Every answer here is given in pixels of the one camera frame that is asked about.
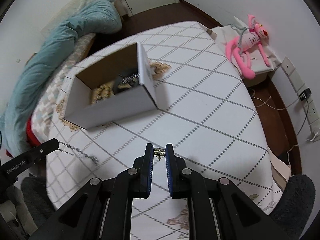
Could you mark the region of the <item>teal duvet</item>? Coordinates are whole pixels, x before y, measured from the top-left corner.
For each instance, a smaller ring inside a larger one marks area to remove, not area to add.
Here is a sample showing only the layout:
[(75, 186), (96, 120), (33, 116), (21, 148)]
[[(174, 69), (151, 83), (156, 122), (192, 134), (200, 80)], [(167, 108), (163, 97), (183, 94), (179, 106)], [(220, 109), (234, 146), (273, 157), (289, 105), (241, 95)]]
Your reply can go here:
[(26, 127), (47, 80), (73, 52), (79, 38), (90, 33), (111, 34), (122, 28), (114, 0), (98, 0), (62, 21), (25, 65), (1, 114), (2, 142), (16, 157), (29, 150)]

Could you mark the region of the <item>pink panther plush toy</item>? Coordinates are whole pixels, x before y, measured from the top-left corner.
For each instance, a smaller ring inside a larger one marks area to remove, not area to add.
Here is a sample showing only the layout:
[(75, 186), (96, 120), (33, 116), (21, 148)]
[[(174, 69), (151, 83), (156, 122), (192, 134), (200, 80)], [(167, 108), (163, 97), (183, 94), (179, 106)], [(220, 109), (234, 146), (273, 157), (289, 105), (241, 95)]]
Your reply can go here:
[(264, 63), (270, 67), (262, 44), (262, 40), (268, 38), (268, 32), (265, 27), (255, 19), (255, 16), (250, 14), (248, 15), (248, 27), (231, 25), (231, 28), (238, 28), (241, 30), (241, 34), (227, 42), (225, 55), (230, 62), (232, 61), (232, 57), (234, 57), (242, 76), (252, 80), (255, 78), (255, 72), (251, 69), (252, 64), (249, 50), (254, 46), (258, 48)]

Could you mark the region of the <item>small gold earring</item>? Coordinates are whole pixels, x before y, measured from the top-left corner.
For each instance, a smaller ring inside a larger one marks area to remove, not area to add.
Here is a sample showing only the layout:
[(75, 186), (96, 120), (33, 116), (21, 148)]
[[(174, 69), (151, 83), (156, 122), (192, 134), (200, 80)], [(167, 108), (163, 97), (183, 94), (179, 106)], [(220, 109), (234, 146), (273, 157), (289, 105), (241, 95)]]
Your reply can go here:
[(162, 158), (166, 156), (165, 150), (162, 148), (154, 148), (153, 149), (153, 155), (156, 156), (156, 158), (161, 161)]

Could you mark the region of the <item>grey white patterned pillow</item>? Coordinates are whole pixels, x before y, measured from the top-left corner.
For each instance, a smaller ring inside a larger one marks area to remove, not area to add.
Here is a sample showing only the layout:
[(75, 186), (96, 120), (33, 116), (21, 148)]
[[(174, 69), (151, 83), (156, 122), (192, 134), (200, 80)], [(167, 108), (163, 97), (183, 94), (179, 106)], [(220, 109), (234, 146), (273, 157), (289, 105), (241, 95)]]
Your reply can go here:
[(41, 143), (48, 139), (50, 122), (65, 76), (78, 62), (86, 58), (94, 37), (95, 34), (91, 33), (79, 38), (72, 53), (57, 67), (47, 81), (31, 115), (32, 131)]

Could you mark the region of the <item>black fitness band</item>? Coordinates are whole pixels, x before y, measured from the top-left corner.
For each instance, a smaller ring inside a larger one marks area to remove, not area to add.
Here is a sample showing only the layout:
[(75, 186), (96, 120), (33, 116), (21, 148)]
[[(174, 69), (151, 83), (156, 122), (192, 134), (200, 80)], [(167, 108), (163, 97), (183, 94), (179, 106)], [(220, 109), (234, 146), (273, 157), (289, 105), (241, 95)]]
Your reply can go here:
[(118, 74), (114, 81), (112, 91), (114, 95), (139, 85), (139, 73), (136, 69), (129, 69)]

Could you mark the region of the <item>white patterned tablecloth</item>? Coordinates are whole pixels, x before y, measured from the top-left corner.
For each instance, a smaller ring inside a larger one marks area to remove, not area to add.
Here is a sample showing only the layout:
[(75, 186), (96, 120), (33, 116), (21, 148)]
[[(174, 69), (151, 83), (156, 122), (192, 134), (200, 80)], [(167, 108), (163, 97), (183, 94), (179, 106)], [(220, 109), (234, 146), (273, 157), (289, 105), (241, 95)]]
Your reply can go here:
[(73, 77), (102, 57), (140, 42), (152, 61), (170, 70), (155, 83), (158, 108), (90, 131), (72, 130), (54, 113), (50, 138), (60, 149), (47, 157), (47, 193), (61, 207), (93, 177), (113, 178), (144, 154), (172, 144), (187, 166), (206, 178), (226, 177), (265, 213), (281, 198), (273, 181), (257, 110), (240, 77), (197, 22), (151, 29), (108, 46), (76, 64), (60, 88), (66, 99)]

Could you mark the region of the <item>black charger plug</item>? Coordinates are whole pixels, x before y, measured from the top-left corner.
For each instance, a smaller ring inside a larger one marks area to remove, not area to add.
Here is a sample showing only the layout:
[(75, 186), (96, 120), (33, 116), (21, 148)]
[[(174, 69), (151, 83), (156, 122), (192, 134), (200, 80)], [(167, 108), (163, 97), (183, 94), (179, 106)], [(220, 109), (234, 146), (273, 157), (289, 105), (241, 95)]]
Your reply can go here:
[(311, 96), (311, 89), (306, 88), (299, 94), (298, 97), (300, 101), (304, 101), (304, 100), (308, 100), (310, 96)]

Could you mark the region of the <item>white power strip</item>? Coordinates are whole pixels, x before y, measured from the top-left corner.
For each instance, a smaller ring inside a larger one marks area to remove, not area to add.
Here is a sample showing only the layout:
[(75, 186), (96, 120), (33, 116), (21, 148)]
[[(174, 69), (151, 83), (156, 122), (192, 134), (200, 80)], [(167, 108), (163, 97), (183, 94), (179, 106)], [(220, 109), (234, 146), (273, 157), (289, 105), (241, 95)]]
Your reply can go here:
[(308, 141), (316, 141), (319, 138), (319, 112), (317, 111), (311, 96), (311, 89), (302, 80), (295, 66), (287, 56), (283, 59), (281, 68), (291, 83), (293, 90), (298, 96), (302, 109), (304, 110), (305, 118), (312, 135), (312, 138), (308, 139)]

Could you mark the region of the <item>red blanket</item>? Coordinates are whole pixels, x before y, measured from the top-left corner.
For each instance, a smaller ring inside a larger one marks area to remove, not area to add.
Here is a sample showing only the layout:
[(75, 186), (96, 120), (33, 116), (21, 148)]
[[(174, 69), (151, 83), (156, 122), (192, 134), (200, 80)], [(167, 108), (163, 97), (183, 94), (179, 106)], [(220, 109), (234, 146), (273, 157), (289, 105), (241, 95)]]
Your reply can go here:
[(41, 142), (32, 131), (31, 115), (28, 119), (12, 124), (5, 121), (2, 127), (4, 132), (4, 149), (6, 155), (13, 158), (27, 150), (39, 146)]

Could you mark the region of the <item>white cardboard box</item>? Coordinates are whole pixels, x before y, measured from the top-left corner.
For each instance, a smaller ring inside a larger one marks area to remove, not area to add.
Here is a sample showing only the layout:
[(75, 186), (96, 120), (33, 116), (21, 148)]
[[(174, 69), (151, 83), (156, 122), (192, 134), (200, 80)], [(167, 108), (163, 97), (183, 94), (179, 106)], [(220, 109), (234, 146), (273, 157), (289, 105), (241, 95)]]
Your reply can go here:
[[(129, 69), (139, 73), (139, 85), (114, 95), (118, 74)], [(63, 119), (83, 129), (131, 117), (157, 108), (152, 70), (139, 42), (102, 57), (73, 77)]]

